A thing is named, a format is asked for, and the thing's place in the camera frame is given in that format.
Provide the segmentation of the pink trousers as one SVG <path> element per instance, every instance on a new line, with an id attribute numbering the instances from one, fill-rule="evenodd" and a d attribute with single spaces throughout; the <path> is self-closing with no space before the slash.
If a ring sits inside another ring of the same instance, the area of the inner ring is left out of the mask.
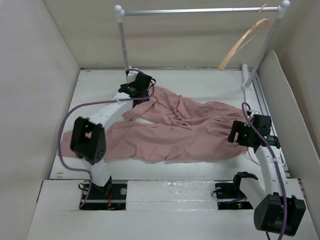
<path id="1" fill-rule="evenodd" d="M 248 147 L 228 142 L 234 121 L 244 121 L 241 109 L 209 101 L 200 103 L 159 86 L 150 98 L 124 113 L 106 132 L 103 160 L 222 161 L 246 154 Z M 71 150 L 72 131 L 63 134 L 60 152 Z"/>

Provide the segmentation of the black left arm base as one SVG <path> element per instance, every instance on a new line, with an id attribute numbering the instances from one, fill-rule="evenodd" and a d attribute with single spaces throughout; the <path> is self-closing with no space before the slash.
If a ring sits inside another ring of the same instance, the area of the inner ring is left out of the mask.
<path id="1" fill-rule="evenodd" d="M 79 206 L 83 211 L 124 211 L 126 209 L 128 181 L 113 181 L 106 196 L 93 186 L 88 192 L 88 181 L 80 183 L 78 188 L 81 190 Z"/>

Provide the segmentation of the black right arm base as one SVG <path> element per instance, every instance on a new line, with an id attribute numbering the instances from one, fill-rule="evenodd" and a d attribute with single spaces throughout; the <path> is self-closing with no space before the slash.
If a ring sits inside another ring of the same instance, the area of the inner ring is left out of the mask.
<path id="1" fill-rule="evenodd" d="M 247 196 L 240 190 L 242 179 L 255 179 L 257 176 L 248 172 L 238 172 L 232 180 L 215 180 L 211 196 L 217 200 L 218 210 L 252 210 Z"/>

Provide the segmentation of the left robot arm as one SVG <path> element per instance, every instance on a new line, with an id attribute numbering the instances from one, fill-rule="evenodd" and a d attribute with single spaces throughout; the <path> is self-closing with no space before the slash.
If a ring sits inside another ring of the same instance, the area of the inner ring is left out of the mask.
<path id="1" fill-rule="evenodd" d="M 90 164 L 91 184 L 100 198 L 107 198 L 112 191 L 112 177 L 103 160 L 107 153 L 107 130 L 124 113 L 148 101 L 151 96 L 149 89 L 155 83 L 153 77 L 136 70 L 132 81 L 122 84 L 110 102 L 96 113 L 86 118 L 79 116 L 74 121 L 70 149 Z"/>

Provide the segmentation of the beige wooden hanger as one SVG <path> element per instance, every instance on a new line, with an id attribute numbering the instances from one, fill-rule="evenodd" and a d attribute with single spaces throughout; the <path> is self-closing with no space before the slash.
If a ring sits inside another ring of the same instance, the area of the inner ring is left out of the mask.
<path id="1" fill-rule="evenodd" d="M 255 18 L 255 23 L 249 28 L 234 44 L 234 46 L 225 55 L 223 60 L 218 66 L 219 71 L 224 71 L 230 60 L 236 55 L 242 48 L 244 48 L 251 40 L 258 36 L 264 29 L 268 28 L 270 21 L 268 18 L 260 18 L 262 10 L 267 7 L 267 4 L 261 6 Z"/>

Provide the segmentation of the white clothes rack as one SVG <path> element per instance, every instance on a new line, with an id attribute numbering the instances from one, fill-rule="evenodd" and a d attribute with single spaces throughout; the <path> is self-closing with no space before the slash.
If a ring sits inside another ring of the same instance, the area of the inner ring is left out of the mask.
<path id="1" fill-rule="evenodd" d="M 256 22 L 264 4 L 248 0 L 244 6 L 187 9 L 173 6 L 160 9 L 148 4 L 125 10 L 115 5 L 115 15 L 125 69 L 213 69 L 222 99 L 240 106 L 253 103 L 254 77 L 281 20 L 288 13 L 288 0 L 273 0 L 262 10 L 260 18 L 270 21 L 269 27 L 244 46 L 230 60 L 224 71 L 218 66 L 240 37 Z"/>

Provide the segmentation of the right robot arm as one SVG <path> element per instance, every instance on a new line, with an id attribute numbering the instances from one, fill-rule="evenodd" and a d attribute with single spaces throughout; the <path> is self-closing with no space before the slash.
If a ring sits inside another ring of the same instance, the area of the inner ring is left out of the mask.
<path id="1" fill-rule="evenodd" d="M 245 121 L 234 121 L 227 138 L 230 143 L 252 148 L 258 159 L 264 187 L 253 173 L 238 172 L 231 184 L 237 197 L 244 195 L 254 209 L 253 222 L 258 231 L 293 237 L 306 211 L 306 204 L 290 190 L 285 171 L 281 167 L 277 136 L 270 134 L 270 116 L 252 110 L 245 111 Z"/>

